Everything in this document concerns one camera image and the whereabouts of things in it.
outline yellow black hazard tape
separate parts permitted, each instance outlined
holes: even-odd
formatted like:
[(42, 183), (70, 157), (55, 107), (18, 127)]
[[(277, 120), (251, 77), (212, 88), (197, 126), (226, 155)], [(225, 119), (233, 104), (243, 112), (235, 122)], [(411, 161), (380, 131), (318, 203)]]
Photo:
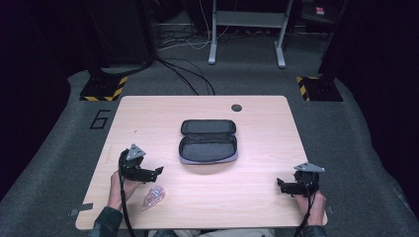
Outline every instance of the yellow black hazard tape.
[(309, 98), (308, 93), (307, 93), (307, 89), (305, 88), (304, 83), (302, 82), (303, 78), (314, 79), (315, 80), (315, 79), (318, 79), (318, 77), (300, 77), (300, 76), (296, 77), (296, 82), (298, 83), (299, 91), (301, 92), (302, 98), (305, 101), (310, 101), (310, 98)]
[(118, 88), (116, 89), (114, 95), (109, 97), (98, 97), (98, 96), (80, 96), (80, 101), (115, 101), (120, 96), (121, 92), (123, 91), (124, 85), (126, 84), (127, 77), (121, 79), (120, 83), (118, 84)]

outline person's left hand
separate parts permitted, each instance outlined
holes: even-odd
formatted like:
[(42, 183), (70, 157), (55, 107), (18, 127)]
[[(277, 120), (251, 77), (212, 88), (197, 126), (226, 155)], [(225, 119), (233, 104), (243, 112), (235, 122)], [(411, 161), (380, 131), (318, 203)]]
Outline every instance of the person's left hand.
[[(124, 191), (126, 192), (126, 200), (132, 197), (136, 188), (141, 185), (142, 182), (124, 180)], [(120, 186), (120, 175), (118, 171), (114, 172), (111, 177), (111, 189), (109, 190), (108, 207), (121, 211), (123, 202), (121, 200), (121, 186)]]

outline black zippered case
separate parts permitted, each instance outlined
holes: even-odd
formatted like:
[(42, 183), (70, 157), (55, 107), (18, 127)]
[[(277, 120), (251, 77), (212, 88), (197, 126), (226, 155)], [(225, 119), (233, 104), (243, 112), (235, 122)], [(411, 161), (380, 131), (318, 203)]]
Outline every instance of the black zippered case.
[(179, 144), (184, 164), (212, 164), (237, 159), (236, 125), (228, 119), (189, 119), (182, 122)]

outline person's right hand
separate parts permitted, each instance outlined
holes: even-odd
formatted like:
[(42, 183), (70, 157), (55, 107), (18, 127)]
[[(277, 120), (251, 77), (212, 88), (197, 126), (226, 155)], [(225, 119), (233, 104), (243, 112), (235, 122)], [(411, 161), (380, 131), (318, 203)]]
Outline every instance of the person's right hand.
[[(294, 196), (299, 207), (299, 212), (302, 217), (305, 216), (308, 210), (308, 197)], [(323, 225), (324, 208), (326, 206), (326, 197), (320, 192), (315, 193), (314, 203), (310, 210), (310, 216), (307, 220), (307, 225)]]

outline wooden table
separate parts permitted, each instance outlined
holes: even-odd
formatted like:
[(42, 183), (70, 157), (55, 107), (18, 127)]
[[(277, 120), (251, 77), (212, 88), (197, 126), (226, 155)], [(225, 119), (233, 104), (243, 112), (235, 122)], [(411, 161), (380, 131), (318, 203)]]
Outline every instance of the wooden table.
[[(240, 105), (241, 112), (231, 109)], [(237, 125), (238, 159), (214, 165), (179, 160), (185, 119), (232, 119)], [(122, 151), (136, 144), (147, 154), (143, 169), (164, 166), (157, 182), (139, 187), (127, 202), (134, 229), (207, 229), (297, 226), (294, 199), (276, 179), (294, 182), (293, 167), (307, 161), (287, 99), (282, 96), (124, 97), (104, 145), (76, 226), (90, 229), (107, 204), (110, 177)], [(141, 212), (154, 185), (166, 197)]]

